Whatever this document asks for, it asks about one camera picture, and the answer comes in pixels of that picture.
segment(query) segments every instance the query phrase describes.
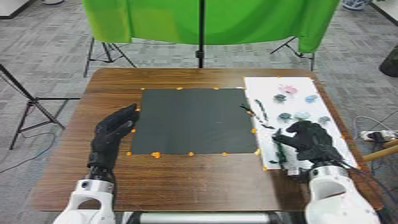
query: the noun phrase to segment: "light stand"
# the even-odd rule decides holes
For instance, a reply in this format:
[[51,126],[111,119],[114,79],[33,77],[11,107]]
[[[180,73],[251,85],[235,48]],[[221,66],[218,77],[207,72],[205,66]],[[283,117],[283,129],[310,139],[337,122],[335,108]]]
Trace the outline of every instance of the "light stand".
[[296,49],[292,48],[292,46],[290,46],[290,42],[292,42],[296,39],[297,39],[297,37],[294,37],[294,38],[285,42],[285,44],[278,47],[278,49],[271,52],[271,54],[274,54],[274,53],[281,50],[283,47],[289,47],[290,50],[294,51],[296,56],[297,56],[299,58],[306,58],[306,59],[310,59],[310,61],[312,61],[312,71],[315,71],[315,53],[312,54],[312,57],[306,57],[305,54],[297,52],[297,50],[296,50]]
[[[81,98],[42,98],[42,97],[35,97],[33,94],[29,93],[22,83],[19,82],[13,74],[10,73],[10,71],[8,71],[8,69],[6,69],[3,64],[0,64],[0,71],[3,71],[3,73],[4,73],[4,75],[8,77],[8,79],[10,79],[10,81],[8,81],[8,79],[3,77],[6,82],[8,82],[8,84],[11,85],[11,87],[17,89],[17,91],[22,93],[22,95],[29,99],[27,107],[26,107],[26,111],[24,111],[24,116],[22,116],[22,121],[20,121],[20,124],[19,124],[17,134],[15,134],[15,138],[13,138],[13,142],[11,142],[11,146],[10,146],[10,150],[13,150],[15,149],[19,136],[20,136],[20,134],[26,131],[33,130],[35,128],[42,127],[43,125],[47,125],[51,123],[56,123],[61,126],[61,128],[66,129],[65,125],[61,124],[61,122],[58,120],[58,117],[59,117],[61,111],[63,111],[63,109],[66,107],[68,101],[70,100],[81,100]],[[43,107],[42,100],[63,100],[65,101],[56,115],[52,115],[52,113],[49,112],[47,108]],[[40,109],[42,113],[45,114],[45,116],[49,118],[49,121],[45,121],[40,124],[36,124],[36,125],[33,125],[33,126],[24,128],[31,107],[36,107]]]
[[207,0],[200,0],[200,50],[196,51],[198,67],[205,67],[205,26],[207,26]]
[[[95,37],[91,38],[91,47],[90,47],[90,55],[88,55],[88,62],[86,62],[86,69],[84,69],[84,78],[88,78],[88,72],[90,72],[90,67],[91,67],[91,62],[93,61],[102,61],[106,63],[114,63],[118,61],[120,58],[125,58],[130,65],[134,66],[134,68],[138,68],[127,54],[123,53],[122,51],[122,48],[118,47],[118,45],[114,43],[102,43],[102,46],[104,46],[104,54],[107,55],[107,60],[100,60],[100,59],[95,59],[91,58],[91,55],[93,55],[93,49],[95,49],[95,43],[97,43],[97,40],[95,40]],[[111,56],[111,51],[116,50],[122,54],[122,56],[114,59],[113,56]]]

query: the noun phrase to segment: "black cloth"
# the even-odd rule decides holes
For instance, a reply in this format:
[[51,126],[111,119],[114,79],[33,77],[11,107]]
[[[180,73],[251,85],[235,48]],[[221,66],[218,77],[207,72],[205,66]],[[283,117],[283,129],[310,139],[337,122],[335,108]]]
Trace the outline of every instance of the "black cloth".
[[257,136],[242,89],[146,90],[132,153],[253,153]]

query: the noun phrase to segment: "gray carpet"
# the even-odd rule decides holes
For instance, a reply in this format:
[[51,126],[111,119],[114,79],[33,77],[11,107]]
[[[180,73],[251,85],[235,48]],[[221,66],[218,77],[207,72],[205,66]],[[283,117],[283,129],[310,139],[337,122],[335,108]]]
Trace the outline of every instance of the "gray carpet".
[[[79,97],[90,78],[82,78],[91,30],[79,0],[63,5],[45,6],[42,1],[13,20],[0,20],[0,63],[38,96]],[[383,15],[367,8],[365,12],[338,9],[322,47],[317,54],[317,75],[326,83],[328,93],[338,107],[345,124],[353,127],[356,116],[379,120],[398,110],[398,78],[379,72],[379,64],[397,45],[398,29]],[[207,47],[207,67],[241,68],[310,68],[290,50],[269,54],[283,42],[237,46]],[[196,46],[136,40],[123,46],[139,67],[196,67]],[[106,66],[129,67],[122,59],[116,64],[93,63],[93,71]],[[59,104],[47,103],[54,111]],[[20,138],[15,151],[8,147],[26,107],[26,98],[0,81],[0,170],[31,158],[52,143],[52,135]],[[61,120],[68,124],[75,103],[68,104]],[[33,111],[29,123],[45,120]],[[398,114],[386,124],[398,129]],[[360,121],[360,129],[374,126]],[[49,125],[27,133],[29,136],[52,132]],[[370,152],[372,144],[358,140],[361,151]],[[0,174],[0,223],[52,223],[58,214],[35,211],[27,197],[42,177],[52,151],[24,166]],[[385,161],[377,177],[397,194],[397,169],[392,169],[397,156]]]

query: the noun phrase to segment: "orange clip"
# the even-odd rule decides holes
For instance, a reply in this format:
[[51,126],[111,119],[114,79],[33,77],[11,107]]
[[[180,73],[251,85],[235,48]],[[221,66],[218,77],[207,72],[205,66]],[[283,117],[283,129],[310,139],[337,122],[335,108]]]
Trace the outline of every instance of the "orange clip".
[[161,152],[154,152],[152,156],[154,156],[155,159],[159,159],[161,158]]
[[257,155],[257,156],[262,155],[262,150],[260,150],[260,149],[257,150],[255,155]]

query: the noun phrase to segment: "green screen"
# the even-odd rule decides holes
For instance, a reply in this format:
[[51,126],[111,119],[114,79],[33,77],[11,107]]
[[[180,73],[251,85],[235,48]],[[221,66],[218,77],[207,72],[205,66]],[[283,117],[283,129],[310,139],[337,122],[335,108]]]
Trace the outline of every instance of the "green screen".
[[[207,0],[207,45],[299,37],[299,51],[321,46],[340,0]],[[97,40],[132,38],[198,44],[200,0],[84,0]]]

